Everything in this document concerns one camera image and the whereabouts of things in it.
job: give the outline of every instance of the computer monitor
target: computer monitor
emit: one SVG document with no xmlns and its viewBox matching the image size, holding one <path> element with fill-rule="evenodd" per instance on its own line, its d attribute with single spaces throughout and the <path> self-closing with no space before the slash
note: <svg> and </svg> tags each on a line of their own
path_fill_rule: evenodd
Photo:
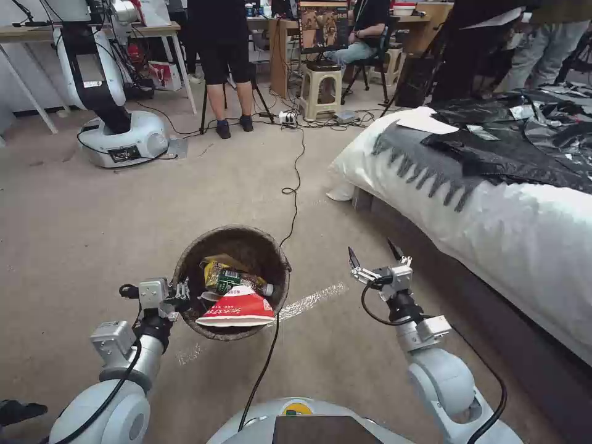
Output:
<svg viewBox="0 0 592 444">
<path fill-rule="evenodd" d="M 347 47 L 347 0 L 299 0 L 300 52 L 336 51 Z"/>
</svg>

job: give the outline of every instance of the beige carpet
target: beige carpet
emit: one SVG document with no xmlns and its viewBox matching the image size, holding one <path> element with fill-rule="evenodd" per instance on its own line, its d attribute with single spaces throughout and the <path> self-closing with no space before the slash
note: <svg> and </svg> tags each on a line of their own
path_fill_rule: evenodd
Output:
<svg viewBox="0 0 592 444">
<path fill-rule="evenodd" d="M 194 88 L 198 106 L 202 89 Z M 183 96 L 182 91 L 161 92 L 148 103 L 165 110 L 178 130 L 196 130 L 199 116 Z M 234 93 L 228 97 L 229 116 L 238 117 Z M 266 97 L 272 104 L 273 98 Z M 347 107 L 376 109 L 379 100 L 378 85 L 368 92 L 358 85 Z M 273 111 L 282 109 L 278 103 Z M 170 277 L 193 239 L 224 224 L 256 226 L 279 240 L 288 233 L 294 210 L 292 197 L 281 189 L 296 185 L 299 131 L 256 124 L 247 134 L 233 126 L 227 141 L 213 131 L 191 138 L 187 159 L 111 171 L 92 166 L 76 148 L 75 133 L 91 115 L 52 115 L 60 129 L 53 136 L 39 117 L 19 119 L 5 135 L 8 147 L 0 149 L 0 398 L 49 406 L 44 417 L 5 430 L 6 437 L 25 442 L 45 436 L 64 406 L 97 381 L 101 360 L 89 334 L 103 321 L 132 320 L 136 313 L 134 302 L 118 296 L 120 285 Z M 328 164 L 360 131 L 305 130 L 298 218 L 285 244 L 294 268 L 287 303 L 319 292 L 324 300 L 282 324 L 255 401 L 318 398 L 418 443 L 440 442 L 408 383 L 394 332 L 363 312 L 361 285 L 349 276 L 348 245 L 365 265 L 386 265 L 392 259 L 385 236 L 396 240 L 405 233 L 325 196 Z M 413 245 L 411 255 L 438 254 L 433 246 Z M 429 269 L 416 270 L 418 302 L 428 313 L 445 314 L 463 327 L 506 378 L 504 421 L 525 443 L 561 442 L 488 344 L 427 279 L 429 274 Z M 266 329 L 236 343 L 219 343 L 178 323 L 150 395 L 146 442 L 207 441 L 243 408 L 272 333 Z M 498 385 L 478 358 L 453 335 L 444 347 L 466 360 L 495 406 Z"/>
</svg>

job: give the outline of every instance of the wicker basket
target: wicker basket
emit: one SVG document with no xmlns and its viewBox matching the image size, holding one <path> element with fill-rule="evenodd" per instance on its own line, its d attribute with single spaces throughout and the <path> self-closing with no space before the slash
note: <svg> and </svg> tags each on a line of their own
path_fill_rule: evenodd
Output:
<svg viewBox="0 0 592 444">
<path fill-rule="evenodd" d="M 277 314 L 283 307 L 290 286 L 290 264 L 284 252 L 267 233 L 244 225 L 227 225 L 209 231 L 188 246 L 175 268 L 173 285 L 189 277 L 191 308 L 183 313 L 189 327 L 209 339 L 236 340 L 254 335 L 263 326 L 210 327 L 196 323 L 207 309 L 197 299 L 204 289 L 204 271 L 200 262 L 204 257 L 226 253 L 247 266 L 251 273 L 273 284 L 273 294 L 268 298 Z"/>
</svg>

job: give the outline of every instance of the black shorts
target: black shorts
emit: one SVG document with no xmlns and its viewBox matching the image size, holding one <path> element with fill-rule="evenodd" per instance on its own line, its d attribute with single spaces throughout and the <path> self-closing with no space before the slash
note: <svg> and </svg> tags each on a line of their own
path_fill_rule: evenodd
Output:
<svg viewBox="0 0 592 444">
<path fill-rule="evenodd" d="M 235 83 L 251 80 L 249 69 L 249 41 L 210 42 L 197 52 L 202 62 L 206 84 L 223 84 L 228 77 L 228 67 Z"/>
</svg>

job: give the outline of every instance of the yellow sticker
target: yellow sticker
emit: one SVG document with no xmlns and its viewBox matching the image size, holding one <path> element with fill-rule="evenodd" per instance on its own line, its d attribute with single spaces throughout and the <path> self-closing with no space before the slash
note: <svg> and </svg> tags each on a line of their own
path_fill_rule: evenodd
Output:
<svg viewBox="0 0 592 444">
<path fill-rule="evenodd" d="M 313 414 L 311 408 L 304 404 L 303 402 L 293 402 L 288 404 L 284 411 L 282 412 L 283 415 L 298 415 L 298 414 Z"/>
</svg>

